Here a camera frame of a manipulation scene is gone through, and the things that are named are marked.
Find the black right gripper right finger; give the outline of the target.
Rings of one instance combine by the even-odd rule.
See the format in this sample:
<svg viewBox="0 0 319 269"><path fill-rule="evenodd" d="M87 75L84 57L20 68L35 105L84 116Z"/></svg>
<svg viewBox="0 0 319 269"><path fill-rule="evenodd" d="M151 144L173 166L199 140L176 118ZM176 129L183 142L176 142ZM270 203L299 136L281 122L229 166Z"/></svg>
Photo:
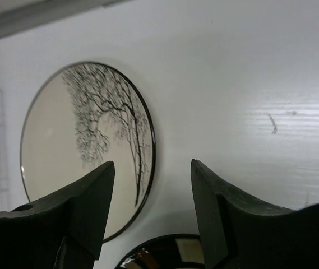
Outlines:
<svg viewBox="0 0 319 269"><path fill-rule="evenodd" d="M319 203L273 205L195 159L191 184L206 268L319 268Z"/></svg>

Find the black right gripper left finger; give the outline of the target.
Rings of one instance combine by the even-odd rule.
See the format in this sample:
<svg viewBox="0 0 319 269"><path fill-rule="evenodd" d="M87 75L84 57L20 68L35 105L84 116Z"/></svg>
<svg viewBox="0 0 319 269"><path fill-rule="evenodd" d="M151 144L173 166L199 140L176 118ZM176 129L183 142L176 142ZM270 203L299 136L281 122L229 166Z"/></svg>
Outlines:
<svg viewBox="0 0 319 269"><path fill-rule="evenodd" d="M0 212L0 268L93 268L114 186L107 161L79 180Z"/></svg>

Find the cream plate with tree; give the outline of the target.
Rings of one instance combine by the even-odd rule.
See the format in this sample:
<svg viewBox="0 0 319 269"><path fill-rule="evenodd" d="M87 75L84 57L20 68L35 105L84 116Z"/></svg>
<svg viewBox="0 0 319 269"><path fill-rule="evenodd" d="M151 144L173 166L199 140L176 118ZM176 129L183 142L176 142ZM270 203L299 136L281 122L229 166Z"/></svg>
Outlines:
<svg viewBox="0 0 319 269"><path fill-rule="evenodd" d="M140 90L123 71L81 61L53 73L35 94L22 126L20 169L29 201L107 161L115 180L104 241L124 233L151 191L155 128Z"/></svg>

